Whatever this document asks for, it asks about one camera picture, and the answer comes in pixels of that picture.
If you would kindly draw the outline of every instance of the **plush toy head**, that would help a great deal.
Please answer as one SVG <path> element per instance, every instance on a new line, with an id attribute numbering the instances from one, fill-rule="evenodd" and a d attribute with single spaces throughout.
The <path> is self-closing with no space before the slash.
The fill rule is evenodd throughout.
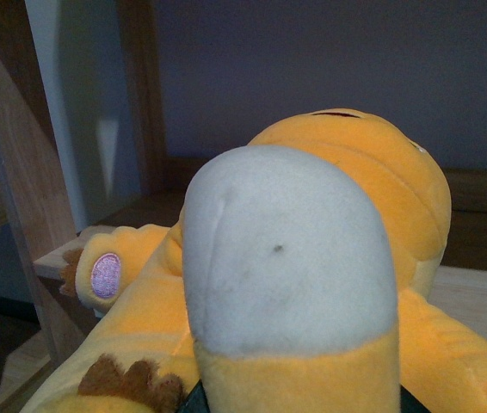
<path id="1" fill-rule="evenodd" d="M 284 145 L 347 173 L 372 199 L 387 230 L 397 285 L 427 295 L 447 242 L 451 201 L 433 158 L 394 125 L 350 109 L 281 120 L 250 145 Z"/>

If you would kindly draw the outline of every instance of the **brown claw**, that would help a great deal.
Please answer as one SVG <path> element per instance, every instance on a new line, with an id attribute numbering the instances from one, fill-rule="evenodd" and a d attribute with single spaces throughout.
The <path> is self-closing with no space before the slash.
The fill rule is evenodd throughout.
<path id="1" fill-rule="evenodd" d="M 69 297 L 75 297 L 77 295 L 75 290 L 75 274 L 82 253 L 83 248 L 77 248 L 74 250 L 67 250 L 62 255 L 64 261 L 67 262 L 67 265 L 60 270 L 60 278 L 64 281 L 64 284 L 60 287 L 60 292 L 63 295 Z"/>

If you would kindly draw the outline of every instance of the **plush toy foot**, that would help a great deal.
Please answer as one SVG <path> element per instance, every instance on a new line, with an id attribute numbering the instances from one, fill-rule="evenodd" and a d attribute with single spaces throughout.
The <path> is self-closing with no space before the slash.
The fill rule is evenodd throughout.
<path id="1" fill-rule="evenodd" d="M 304 152 L 240 148 L 200 170 L 185 207 L 211 412 L 399 411 L 391 251 L 350 178 Z"/>

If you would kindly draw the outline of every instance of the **stuffed animal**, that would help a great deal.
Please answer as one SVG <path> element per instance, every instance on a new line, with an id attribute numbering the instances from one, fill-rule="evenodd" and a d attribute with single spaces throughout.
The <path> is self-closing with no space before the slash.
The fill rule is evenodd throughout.
<path id="1" fill-rule="evenodd" d="M 120 228 L 89 242 L 77 292 L 108 314 L 23 411 L 163 411 L 200 375 L 216 411 L 277 411 L 286 400 L 336 411 L 352 398 L 363 404 L 343 411 L 395 411 L 398 371 L 434 413 L 487 411 L 487 342 L 425 300 L 450 221 L 428 153 L 386 120 L 348 109 L 282 120 L 250 146 L 196 176 L 188 216 L 173 228 Z M 280 201 L 283 188 L 291 193 Z M 136 251 L 145 253 L 133 260 Z M 140 390 L 127 396 L 133 380 Z M 151 402 L 163 394 L 168 402 Z M 310 395 L 319 408 L 299 405 Z"/>

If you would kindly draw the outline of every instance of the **plush toy leg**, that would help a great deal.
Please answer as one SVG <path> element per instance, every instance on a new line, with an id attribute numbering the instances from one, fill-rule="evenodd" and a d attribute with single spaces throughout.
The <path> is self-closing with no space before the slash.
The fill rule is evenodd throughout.
<path id="1" fill-rule="evenodd" d="M 487 413 L 487 341 L 417 293 L 399 299 L 403 385 L 433 413 Z"/>
<path id="2" fill-rule="evenodd" d="M 391 250 L 339 169 L 277 146 L 226 152 L 190 184 L 183 254 L 212 413 L 399 411 Z"/>
<path id="3" fill-rule="evenodd" d="M 77 265 L 76 289 L 81 302 L 105 314 L 140 273 L 169 228 L 122 226 L 97 234 L 83 250 Z"/>

